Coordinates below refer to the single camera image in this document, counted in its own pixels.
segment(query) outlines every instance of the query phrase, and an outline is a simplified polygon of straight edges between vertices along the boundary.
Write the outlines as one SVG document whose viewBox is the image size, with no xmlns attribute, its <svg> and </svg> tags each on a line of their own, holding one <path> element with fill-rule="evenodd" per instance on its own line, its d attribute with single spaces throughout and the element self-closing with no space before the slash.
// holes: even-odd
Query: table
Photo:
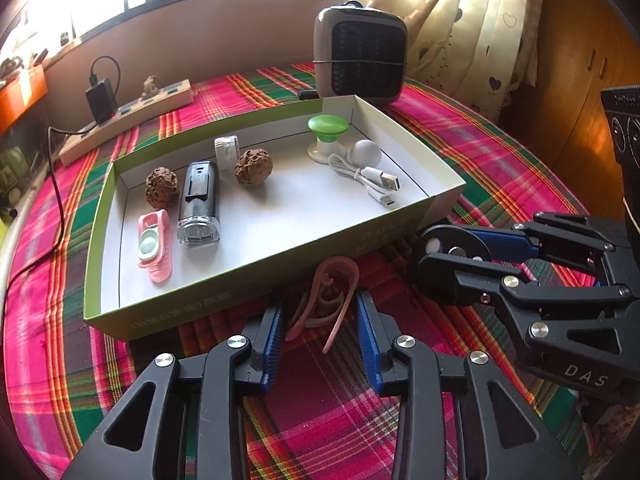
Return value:
<svg viewBox="0 0 640 480">
<path fill-rule="evenodd" d="M 123 343 L 82 321 L 84 269 L 95 209 L 110 161 L 156 140 L 214 121 L 295 102 L 314 86 L 312 65 L 229 75 L 194 86 L 193 104 L 121 134 L 57 168 L 65 203 L 65 238 L 56 257 L 12 287 L 4 329 L 6 387 L 15 427 L 35 463 L 52 479 L 69 461 L 136 375 L 160 352 L 179 358 L 208 351 L 237 333 L 265 307 L 251 301 L 178 328 Z M 435 150 L 465 180 L 449 219 L 505 227 L 539 210 L 584 213 L 569 190 L 516 140 L 445 95 L 407 81 L 395 104 L 383 109 Z M 59 220 L 50 179 L 33 205 L 16 249 L 12 273 L 50 248 Z M 574 394 L 513 368 L 513 347 L 494 314 L 481 306 L 439 308 L 405 280 L 412 238 L 358 259 L 360 284 L 400 329 L 441 352 L 486 351 L 535 406 L 578 466 L 593 450 Z M 590 285 L 576 272 L 527 263 L 544 285 Z M 332 351 L 321 353 L 327 329 L 308 330 L 286 344 L 271 393 L 249 399 L 246 435 L 252 478 L 343 479 L 390 477 L 398 400 L 368 387 L 351 318 Z M 447 469 L 456 477 L 450 399 L 444 399 Z M 187 473 L 193 475 L 193 447 Z"/>
</svg>

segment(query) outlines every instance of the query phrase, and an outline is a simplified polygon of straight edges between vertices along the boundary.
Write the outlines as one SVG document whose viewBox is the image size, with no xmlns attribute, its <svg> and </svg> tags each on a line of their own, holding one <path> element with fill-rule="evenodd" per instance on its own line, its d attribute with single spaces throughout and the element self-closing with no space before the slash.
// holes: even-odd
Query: orange shelf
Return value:
<svg viewBox="0 0 640 480">
<path fill-rule="evenodd" d="M 0 136 L 46 94 L 42 66 L 22 70 L 18 79 L 0 90 Z"/>
</svg>

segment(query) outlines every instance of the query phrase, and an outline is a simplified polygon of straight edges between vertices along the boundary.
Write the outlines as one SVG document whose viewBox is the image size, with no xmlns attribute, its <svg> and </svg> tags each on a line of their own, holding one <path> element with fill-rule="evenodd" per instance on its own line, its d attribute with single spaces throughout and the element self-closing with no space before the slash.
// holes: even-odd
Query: black and clear flashlight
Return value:
<svg viewBox="0 0 640 480">
<path fill-rule="evenodd" d="M 178 216 L 178 241 L 207 244 L 220 240 L 218 167 L 204 160 L 187 167 Z"/>
</svg>

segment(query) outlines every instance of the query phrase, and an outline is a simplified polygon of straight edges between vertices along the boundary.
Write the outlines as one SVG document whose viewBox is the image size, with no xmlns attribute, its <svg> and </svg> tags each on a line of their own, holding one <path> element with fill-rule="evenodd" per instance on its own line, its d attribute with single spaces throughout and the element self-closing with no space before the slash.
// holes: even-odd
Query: green box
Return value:
<svg viewBox="0 0 640 480">
<path fill-rule="evenodd" d="M 348 147 L 368 138 L 383 151 L 379 166 L 399 177 L 387 208 L 353 179 L 311 161 L 309 118 L 345 118 Z M 235 134 L 242 150 L 267 149 L 272 175 L 254 190 L 221 173 L 221 240 L 200 248 L 172 241 L 174 270 L 154 285 L 137 267 L 137 218 L 152 211 L 143 198 L 158 166 L 180 178 L 194 160 L 214 160 L 213 140 Z M 420 139 L 355 96 L 266 108 L 199 126 L 115 161 L 98 203 L 86 268 L 84 320 L 129 340 L 207 316 L 266 294 L 274 285 L 312 275 L 324 259 L 354 258 L 446 216 L 464 181 Z M 172 227 L 177 206 L 168 208 Z"/>
</svg>

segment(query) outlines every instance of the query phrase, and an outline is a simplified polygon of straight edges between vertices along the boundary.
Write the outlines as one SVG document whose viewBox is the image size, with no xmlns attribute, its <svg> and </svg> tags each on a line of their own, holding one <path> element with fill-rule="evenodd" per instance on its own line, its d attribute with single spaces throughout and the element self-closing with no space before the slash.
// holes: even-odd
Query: wooden cabinet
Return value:
<svg viewBox="0 0 640 480">
<path fill-rule="evenodd" d="M 591 214 L 621 219 L 622 172 L 600 91 L 640 84 L 640 48 L 607 0 L 544 0 L 538 49 L 538 87 L 514 92 L 498 125 Z"/>
<path fill-rule="evenodd" d="M 543 0 L 538 83 L 536 88 L 522 85 L 500 115 L 498 124 L 549 167 L 558 161 L 574 129 L 596 70 L 604 36 L 600 15 L 606 12 L 598 3 Z"/>
</svg>

